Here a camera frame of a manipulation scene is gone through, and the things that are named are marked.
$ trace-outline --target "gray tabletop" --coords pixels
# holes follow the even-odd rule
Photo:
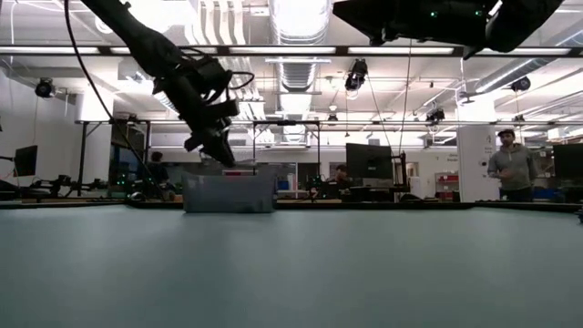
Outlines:
[[[514,210],[0,210],[0,327],[580,328],[582,251]]]

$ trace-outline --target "plastic bin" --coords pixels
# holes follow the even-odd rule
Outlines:
[[[182,175],[184,211],[187,213],[271,213],[275,211],[277,184],[274,172],[256,176]]]

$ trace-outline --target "ventilation duct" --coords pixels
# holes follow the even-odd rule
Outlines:
[[[281,46],[321,45],[326,37],[331,0],[270,0],[270,20],[273,43]],[[277,66],[280,91],[307,92],[313,87],[317,64],[280,63]],[[312,95],[280,95],[281,111],[289,115],[307,116]],[[305,127],[285,127],[285,139],[302,141]]]
[[[583,46],[583,19],[556,36],[551,37],[542,46]],[[479,80],[475,86],[476,93],[488,93],[507,86],[555,60],[557,59],[550,57],[515,60],[505,67],[498,69],[490,76]]]
[[[583,19],[576,22],[571,27],[567,28],[563,32],[551,37],[542,46],[582,46],[583,45]],[[493,74],[483,77],[482,79],[472,83],[467,81],[467,89],[475,90],[476,93],[488,93],[492,92],[501,87],[510,85],[511,83],[519,80],[521,77],[536,71],[537,69],[544,67],[556,58],[532,58],[532,59],[517,59],[509,63],[508,65],[498,69]],[[454,88],[459,90],[463,85],[463,82],[455,82],[448,88]],[[422,108],[428,108],[435,103],[439,106],[445,103],[447,100],[456,97],[456,91],[453,90],[443,90],[435,97],[431,98],[422,106]]]
[[[242,0],[189,0],[189,14],[192,17],[190,24],[184,28],[184,35],[191,45],[218,45],[220,41],[224,45],[246,45],[243,31],[243,4]],[[215,29],[216,8],[219,5],[219,37]],[[202,6],[204,5],[205,17],[202,18]],[[220,63],[234,71],[252,72],[251,61],[248,57],[219,58]],[[245,82],[245,78],[234,76],[230,82],[230,87],[240,86]],[[264,120],[263,98],[257,89],[257,84],[252,81],[246,87],[234,91],[241,102],[239,103],[240,120]],[[226,95],[222,95],[219,101],[224,101]],[[248,129],[252,138],[252,129]],[[270,143],[273,140],[269,129],[261,133],[258,141]]]

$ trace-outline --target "man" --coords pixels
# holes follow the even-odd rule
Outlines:
[[[333,179],[328,179],[328,181],[336,182],[338,190],[347,190],[353,185],[352,180],[348,178],[347,168],[344,164],[336,167],[336,176]]]
[[[148,163],[148,169],[152,173],[152,179],[157,184],[168,183],[169,176],[166,168],[162,166],[162,153],[159,151],[154,151],[152,153],[151,161]]]
[[[500,179],[502,196],[513,202],[531,202],[537,169],[530,150],[515,143],[514,131],[498,133],[502,147],[490,159],[488,175]]]

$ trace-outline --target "black cable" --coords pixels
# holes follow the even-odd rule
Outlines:
[[[379,108],[379,104],[376,101],[376,95],[374,94],[374,88],[373,88],[373,81],[371,80],[371,76],[370,75],[366,75],[368,77],[368,84],[371,87],[371,94],[373,95],[373,100],[374,100],[374,106],[376,107],[376,112],[379,116],[379,119],[381,120],[381,127],[383,127],[383,133],[384,136],[386,137],[386,142],[389,145],[389,149],[391,150],[391,162],[393,162],[393,158],[395,157],[394,152],[393,152],[393,147],[391,147],[391,140],[389,140],[389,135],[387,134],[386,128],[384,126],[384,120],[382,117],[382,113],[381,113],[381,109]],[[394,174],[394,182],[396,182],[396,184],[399,184],[399,179],[398,179],[398,175]]]
[[[407,114],[407,100],[409,99],[409,78],[411,76],[411,52],[413,50],[413,39],[409,40],[409,63],[407,64],[407,80],[405,82],[404,89],[404,108],[403,108],[403,120],[401,121],[401,137],[399,138],[399,154],[401,154],[401,146],[403,145],[403,133],[404,133],[404,120]]]
[[[187,49],[188,49],[188,50],[192,50],[192,51],[194,51],[195,53],[197,53],[197,54],[200,54],[200,55],[203,55],[203,56],[208,56],[208,55],[209,55],[209,54],[205,53],[204,51],[202,51],[202,50],[200,50],[200,49],[197,49],[197,48],[196,48],[196,47],[194,47],[194,46],[189,46],[189,47],[187,47]]]
[[[121,126],[113,118],[113,115],[111,115],[111,113],[109,113],[109,111],[107,110],[107,105],[103,101],[103,98],[101,97],[101,95],[99,94],[99,90],[97,90],[97,86],[96,86],[95,82],[93,81],[93,78],[89,74],[89,71],[87,70],[87,67],[85,66],[85,63],[83,62],[83,57],[79,53],[79,49],[77,47],[77,41],[75,40],[75,36],[73,35],[73,28],[71,26],[71,17],[70,17],[70,13],[69,13],[69,0],[65,0],[65,2],[64,2],[64,11],[65,11],[66,30],[67,30],[67,32],[69,34],[69,38],[71,39],[71,45],[73,46],[73,49],[75,50],[75,56],[77,57],[77,60],[79,62],[79,65],[81,66],[81,70],[83,70],[83,73],[85,74],[85,76],[87,78],[87,81],[89,82],[89,85],[91,86],[91,88],[95,92],[95,94],[97,96],[97,99],[99,99],[99,103],[101,104],[101,107],[103,108],[103,110],[106,111],[107,116],[111,120],[111,125],[113,125],[116,128],[116,130],[118,131],[118,133],[124,139],[124,142],[126,142],[128,144],[129,150],[131,150],[132,154],[134,154],[134,156],[136,157],[136,159],[138,160],[139,164],[142,166],[142,168],[144,169],[144,171],[148,174],[148,176],[150,178],[152,178],[152,181],[154,181],[153,184],[156,187],[156,190],[157,190],[157,192],[158,192],[158,194],[160,196],[160,199],[162,201],[166,201],[164,199],[164,192],[162,191],[162,189],[158,185],[158,182],[154,179],[154,176],[152,175],[152,172],[148,169],[148,166],[146,165],[146,163],[144,163],[144,161],[142,160],[142,158],[139,156],[138,152],[131,145],[131,143],[129,142],[128,137],[124,133],[124,130],[121,128]]]
[[[229,90],[239,90],[240,88],[246,87],[249,85],[249,83],[253,82],[253,80],[255,79],[255,74],[251,73],[251,72],[233,72],[233,75],[246,75],[249,76],[249,80],[247,80],[247,82],[243,83],[240,86],[237,87],[229,87]]]
[[[514,102],[517,103],[518,133],[520,135],[520,141],[523,142],[523,139],[522,139],[522,125],[523,125],[523,122],[521,120],[519,120],[519,118],[518,118],[518,114],[520,114],[520,105],[518,104],[518,92],[517,91],[514,92],[514,97],[515,97],[514,98]]]

